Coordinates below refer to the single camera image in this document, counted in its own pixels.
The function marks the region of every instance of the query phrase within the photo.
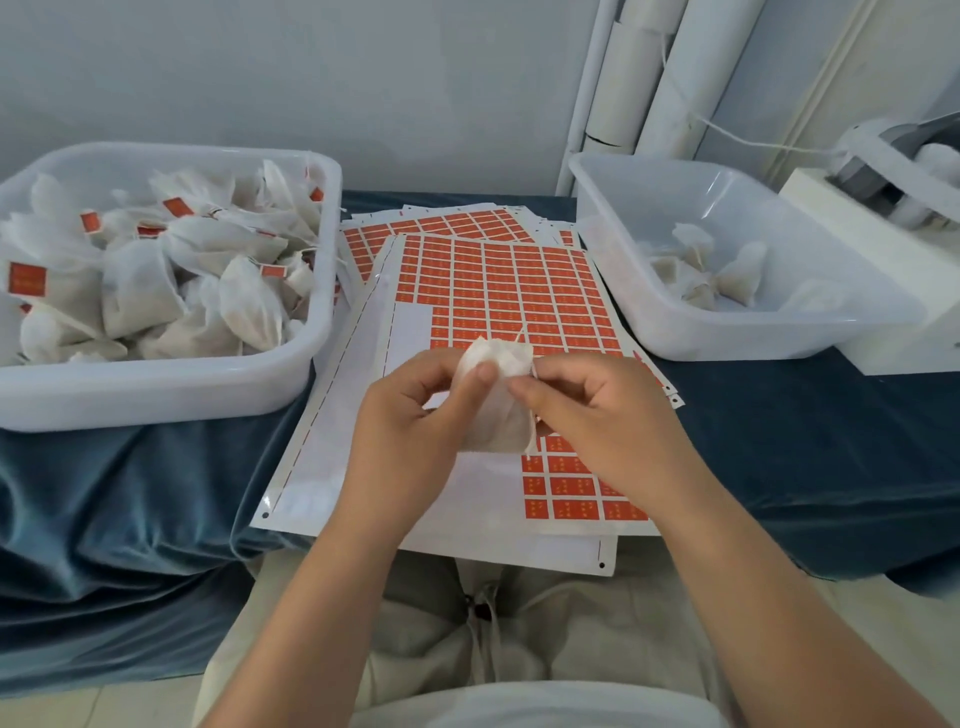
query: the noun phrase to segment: right hand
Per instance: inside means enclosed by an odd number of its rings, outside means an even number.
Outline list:
[[[567,353],[535,359],[535,367],[537,378],[508,381],[511,393],[634,505],[655,517],[664,494],[703,482],[707,466],[641,362]]]

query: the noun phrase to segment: white string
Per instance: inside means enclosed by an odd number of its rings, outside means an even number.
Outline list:
[[[660,35],[660,60],[663,63],[663,76],[670,83],[670,85],[673,86],[673,90],[675,90],[677,92],[677,95],[680,96],[680,100],[684,102],[684,105],[686,106],[686,113],[689,116],[696,119],[697,121],[699,121],[701,124],[706,124],[708,127],[716,130],[726,138],[732,139],[733,141],[743,144],[744,146],[747,146],[747,147],[760,147],[762,149],[781,149],[784,152],[798,152],[804,155],[822,155],[825,157],[839,157],[844,154],[843,152],[837,149],[807,149],[805,147],[791,147],[786,144],[773,144],[765,141],[751,141],[750,139],[744,139],[742,136],[737,136],[733,132],[728,132],[723,127],[718,126],[717,124],[714,124],[705,116],[702,116],[701,114],[693,110],[693,107],[690,104],[689,99],[686,98],[686,94],[684,94],[683,90],[680,88],[680,84],[673,77],[673,73],[670,71],[669,66],[666,64],[666,35],[663,33],[660,33],[659,35]]]

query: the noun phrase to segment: plastic tub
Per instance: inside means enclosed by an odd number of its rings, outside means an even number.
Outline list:
[[[580,154],[577,228],[640,343],[678,361],[810,356],[865,331],[919,322],[924,308],[868,260],[759,182],[717,164]],[[716,239],[713,271],[741,246],[770,246],[756,307],[722,300],[705,311],[669,295],[650,266],[680,249],[677,223]],[[830,313],[780,313],[808,279],[848,286],[850,301]]]
[[[334,242],[340,225],[342,175],[331,158],[277,149],[229,149],[98,142],[41,157],[0,184],[0,218],[29,211],[30,187],[48,172],[84,207],[116,207],[110,190],[135,200],[153,199],[147,180],[155,171],[195,167],[214,174],[255,174],[268,158],[302,175],[304,163],[324,191],[314,266],[316,283],[303,330],[271,352],[205,359],[51,364],[0,368],[0,427],[21,431],[207,420],[271,412],[306,385],[310,359],[323,345],[333,306]],[[0,241],[0,256],[8,254]],[[0,361],[19,349],[19,301],[0,293]]]

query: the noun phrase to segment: pipe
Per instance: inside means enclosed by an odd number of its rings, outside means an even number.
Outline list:
[[[587,121],[587,137],[632,154],[663,66],[660,38],[680,26],[686,0],[627,0],[613,23]]]
[[[600,78],[600,67],[607,52],[607,41],[613,21],[616,19],[618,0],[600,0],[597,5],[597,15],[593,20],[593,32],[590,34],[590,45],[587,49],[587,59],[584,61],[584,72],[580,76],[580,87],[577,89],[577,100],[573,104],[573,115],[570,117],[570,129],[566,135],[564,160],[560,165],[560,176],[557,179],[555,194],[568,196],[573,189],[573,173],[570,172],[570,156],[580,151],[584,143],[584,130],[587,128],[587,117],[590,106],[593,104],[593,93],[596,91],[597,79]]]
[[[689,0],[635,154],[691,159],[733,75],[765,0]]]

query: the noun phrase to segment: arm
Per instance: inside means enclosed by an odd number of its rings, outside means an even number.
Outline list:
[[[481,364],[435,411],[460,352],[425,352],[371,386],[333,516],[203,728],[347,725],[400,542],[443,489],[497,377]]]
[[[751,725],[947,726],[713,476],[642,365],[569,354],[537,375],[511,391],[650,514]]]

